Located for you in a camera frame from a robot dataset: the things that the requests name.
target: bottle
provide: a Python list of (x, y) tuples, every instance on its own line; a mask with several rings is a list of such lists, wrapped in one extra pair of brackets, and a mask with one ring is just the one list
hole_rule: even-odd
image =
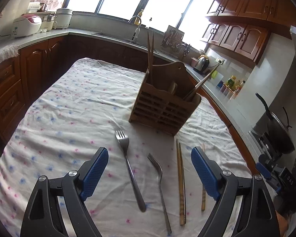
[(236, 92), (235, 92), (235, 95), (236, 95), (236, 96), (239, 94), (239, 92), (240, 92), (240, 90), (241, 90), (241, 88), (243, 87), (244, 84), (245, 84), (245, 80), (242, 81), (241, 85), (238, 86), (238, 88), (236, 89)]
[(235, 80), (236, 80), (236, 77), (235, 76), (231, 76), (231, 78), (228, 79), (227, 85), (228, 85), (229, 88), (232, 88), (232, 86), (235, 83)]
[(240, 80), (237, 80), (237, 82), (234, 83), (234, 85), (232, 86), (232, 90), (236, 91), (236, 89), (238, 88), (239, 85), (240, 85)]
[[(138, 16), (141, 17), (143, 15), (144, 9), (141, 9), (141, 11), (138, 13)], [(135, 25), (139, 26), (139, 18), (135, 19)]]

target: stainless steel fork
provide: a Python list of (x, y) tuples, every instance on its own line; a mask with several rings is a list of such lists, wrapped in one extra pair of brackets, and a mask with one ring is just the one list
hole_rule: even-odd
[(148, 159), (151, 161), (152, 165), (155, 167), (155, 169), (158, 172), (159, 192), (160, 192), (160, 195), (161, 195), (161, 202), (162, 202), (162, 207), (163, 207), (164, 220), (166, 221), (166, 229), (168, 231), (168, 234), (171, 235), (172, 230), (171, 230), (169, 218), (167, 216), (166, 205), (164, 204), (164, 199), (163, 199), (162, 190), (161, 190), (162, 168), (161, 168), (160, 164), (158, 163), (158, 161), (150, 153), (148, 155)]
[(117, 141), (119, 142), (123, 153), (124, 153), (124, 157), (125, 157), (125, 161), (126, 161), (126, 165), (127, 165), (127, 169), (128, 169), (128, 173), (129, 173), (129, 178), (130, 178), (130, 182), (132, 185), (132, 188), (134, 190), (135, 193), (135, 197), (137, 200), (137, 204), (138, 207), (140, 209), (141, 212), (145, 212), (146, 211), (146, 204), (144, 202), (143, 196), (141, 196), (140, 190), (138, 188), (138, 185), (136, 183), (134, 174), (131, 170), (129, 161), (128, 161), (128, 156), (127, 156), (127, 149), (128, 149), (128, 145), (129, 145), (129, 137), (128, 135), (124, 134), (122, 130), (116, 130), (115, 131), (115, 136)]

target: blue gripper pad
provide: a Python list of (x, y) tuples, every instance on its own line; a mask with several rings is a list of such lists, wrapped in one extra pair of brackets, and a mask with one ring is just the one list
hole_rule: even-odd
[(93, 195), (93, 192), (104, 172), (107, 163), (108, 151), (107, 149), (103, 149), (83, 179), (82, 192), (80, 193), (80, 199), (82, 201), (85, 201), (88, 197)]
[(217, 201), (220, 198), (217, 178), (196, 148), (192, 149), (191, 159), (207, 194)]

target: kitchen counter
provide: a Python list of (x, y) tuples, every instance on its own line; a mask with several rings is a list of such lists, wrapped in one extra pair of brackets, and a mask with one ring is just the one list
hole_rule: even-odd
[[(19, 49), (21, 49), (26, 46), (29, 46), (34, 43), (41, 42), (47, 39), (65, 36), (65, 35), (77, 35), (77, 36), (105, 40), (105, 41), (113, 42), (116, 44), (122, 44), (124, 46), (130, 47), (136, 50), (148, 52), (147, 49), (144, 47), (140, 47), (140, 46), (137, 46), (128, 42), (124, 42), (121, 40), (113, 39), (110, 37), (101, 36), (100, 34), (101, 32), (72, 29), (72, 28), (64, 29), (64, 30), (52, 30), (52, 31), (48, 31), (47, 33), (33, 34), (32, 36), (28, 36), (24, 38), (3, 40), (2, 42), (0, 42), (0, 49), (7, 45), (17, 45)], [(154, 56), (169, 62), (179, 61), (177, 58), (174, 58), (171, 55), (162, 53), (161, 51), (158, 51), (158, 50), (157, 50), (157, 53), (156, 52), (154, 53)], [(200, 82), (204, 78), (202, 75), (195, 72), (190, 65), (186, 63), (184, 64), (188, 73), (196, 81)], [(235, 100), (227, 99), (226, 96), (223, 95), (223, 93), (221, 93), (220, 90), (217, 87), (215, 87), (210, 81), (206, 81), (203, 88), (210, 95), (210, 97), (217, 103), (220, 109), (225, 113), (227, 118), (230, 120), (230, 122), (232, 123), (232, 125), (237, 130), (242, 140), (246, 144), (254, 161), (257, 162), (258, 156), (260, 155), (260, 151), (256, 146), (256, 144), (254, 143), (251, 136), (249, 135), (249, 131), (252, 129), (252, 126), (248, 123), (248, 121), (243, 117), (243, 115), (239, 111), (238, 107), (240, 105), (237, 104), (236, 99)]]

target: rice cooker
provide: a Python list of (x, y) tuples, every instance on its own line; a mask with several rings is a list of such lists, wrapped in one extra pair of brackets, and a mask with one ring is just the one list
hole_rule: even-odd
[(57, 28), (66, 29), (69, 27), (73, 10), (68, 8), (57, 9)]
[(12, 24), (12, 37), (26, 37), (35, 34), (41, 26), (41, 18), (33, 15), (22, 15), (14, 19)]

